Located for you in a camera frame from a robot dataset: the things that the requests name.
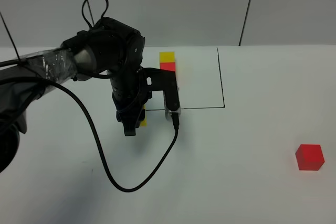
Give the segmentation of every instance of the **red block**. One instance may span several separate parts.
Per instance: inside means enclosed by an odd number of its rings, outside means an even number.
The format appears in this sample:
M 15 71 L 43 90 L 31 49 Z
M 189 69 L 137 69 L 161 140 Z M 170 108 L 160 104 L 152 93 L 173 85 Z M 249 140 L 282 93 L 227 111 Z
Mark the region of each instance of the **red block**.
M 301 144 L 295 153 L 299 170 L 319 170 L 324 157 L 319 144 Z
M 160 69 L 176 72 L 176 65 L 174 62 L 163 62 L 160 63 Z

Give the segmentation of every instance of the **yellow block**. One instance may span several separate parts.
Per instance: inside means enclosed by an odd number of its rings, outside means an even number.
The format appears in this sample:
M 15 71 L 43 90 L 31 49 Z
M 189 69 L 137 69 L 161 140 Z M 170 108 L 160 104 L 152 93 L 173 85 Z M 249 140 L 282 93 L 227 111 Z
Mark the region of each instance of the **yellow block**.
M 145 114 L 145 119 L 140 122 L 140 127 L 146 127 L 147 126 L 147 115 Z
M 175 52 L 160 52 L 160 63 L 175 62 Z

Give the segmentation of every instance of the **stacked blocks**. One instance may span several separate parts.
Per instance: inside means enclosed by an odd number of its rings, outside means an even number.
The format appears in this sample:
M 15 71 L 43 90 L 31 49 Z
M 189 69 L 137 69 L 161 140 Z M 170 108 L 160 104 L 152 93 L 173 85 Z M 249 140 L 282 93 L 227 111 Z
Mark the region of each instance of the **stacked blocks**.
M 174 52 L 160 52 L 160 69 L 176 72 Z
M 301 144 L 295 153 L 299 170 L 319 170 L 324 157 L 319 144 Z

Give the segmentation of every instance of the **white tabletop surface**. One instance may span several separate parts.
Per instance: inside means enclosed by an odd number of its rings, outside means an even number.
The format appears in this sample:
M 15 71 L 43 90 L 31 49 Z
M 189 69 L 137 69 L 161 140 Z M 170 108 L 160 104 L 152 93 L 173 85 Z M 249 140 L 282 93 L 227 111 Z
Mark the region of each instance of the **white tabletop surface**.
M 115 189 L 82 111 L 55 90 L 28 108 L 28 132 L 0 174 L 1 223 L 335 223 L 335 46 L 147 48 L 144 66 L 160 51 L 176 52 L 181 105 L 192 109 L 153 179 Z M 225 108 L 198 109 L 223 106 L 219 66 Z M 87 106 L 117 182 L 143 181 L 174 135 L 164 111 L 125 137 L 108 80 L 65 86 Z M 296 163 L 310 143 L 324 153 L 318 172 Z

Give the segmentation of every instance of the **cable connector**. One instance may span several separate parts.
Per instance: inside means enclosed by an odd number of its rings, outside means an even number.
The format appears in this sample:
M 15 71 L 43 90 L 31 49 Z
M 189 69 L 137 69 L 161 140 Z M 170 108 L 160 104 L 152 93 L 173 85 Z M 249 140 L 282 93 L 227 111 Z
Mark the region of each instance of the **cable connector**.
M 180 119 L 178 117 L 178 113 L 172 113 L 172 119 L 173 119 L 173 125 L 174 125 L 174 129 L 177 131 L 179 129 L 179 125 L 180 125 Z

